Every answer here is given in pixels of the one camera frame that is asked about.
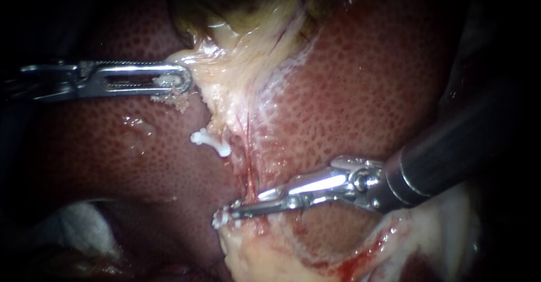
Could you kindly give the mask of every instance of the white tissue fragment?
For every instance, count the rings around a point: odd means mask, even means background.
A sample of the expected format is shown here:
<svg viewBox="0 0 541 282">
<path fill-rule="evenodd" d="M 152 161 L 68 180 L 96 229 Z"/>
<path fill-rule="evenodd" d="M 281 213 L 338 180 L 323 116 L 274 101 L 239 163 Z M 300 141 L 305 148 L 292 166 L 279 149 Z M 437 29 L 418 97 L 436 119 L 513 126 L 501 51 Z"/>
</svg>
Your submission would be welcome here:
<svg viewBox="0 0 541 282">
<path fill-rule="evenodd" d="M 209 145 L 218 152 L 220 157 L 227 157 L 231 154 L 231 146 L 227 142 L 219 142 L 206 129 L 201 129 L 199 132 L 193 133 L 190 136 L 190 141 L 198 146 L 201 144 Z"/>
</svg>

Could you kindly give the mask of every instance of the shiny metal surface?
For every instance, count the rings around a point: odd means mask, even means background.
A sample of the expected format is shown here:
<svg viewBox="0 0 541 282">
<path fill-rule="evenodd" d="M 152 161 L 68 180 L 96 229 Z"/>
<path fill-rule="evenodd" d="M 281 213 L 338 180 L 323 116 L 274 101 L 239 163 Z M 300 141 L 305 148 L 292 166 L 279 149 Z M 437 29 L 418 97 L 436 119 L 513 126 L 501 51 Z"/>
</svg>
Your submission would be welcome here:
<svg viewBox="0 0 541 282">
<path fill-rule="evenodd" d="M 339 156 L 327 168 L 295 176 L 287 184 L 260 193 L 257 203 L 235 201 L 230 207 L 231 215 L 238 219 L 295 209 L 308 210 L 329 201 L 342 201 L 372 210 L 365 191 L 379 178 L 382 165 L 379 161 Z"/>
<path fill-rule="evenodd" d="M 80 98 L 183 93 L 192 85 L 190 70 L 158 61 L 57 60 L 29 64 L 3 82 L 7 100 L 58 102 Z"/>
</svg>

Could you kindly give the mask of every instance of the surgical instrument tip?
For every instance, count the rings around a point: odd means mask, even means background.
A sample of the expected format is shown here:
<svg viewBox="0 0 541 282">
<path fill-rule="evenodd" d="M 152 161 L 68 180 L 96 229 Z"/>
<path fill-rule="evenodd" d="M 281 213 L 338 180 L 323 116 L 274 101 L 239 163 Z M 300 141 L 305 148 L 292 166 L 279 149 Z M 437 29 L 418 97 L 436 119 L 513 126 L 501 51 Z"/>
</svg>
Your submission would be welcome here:
<svg viewBox="0 0 541 282">
<path fill-rule="evenodd" d="M 192 74 L 183 65 L 160 61 L 57 60 L 28 64 L 14 80 L 4 81 L 8 100 L 57 102 L 79 98 L 184 93 Z"/>
</svg>

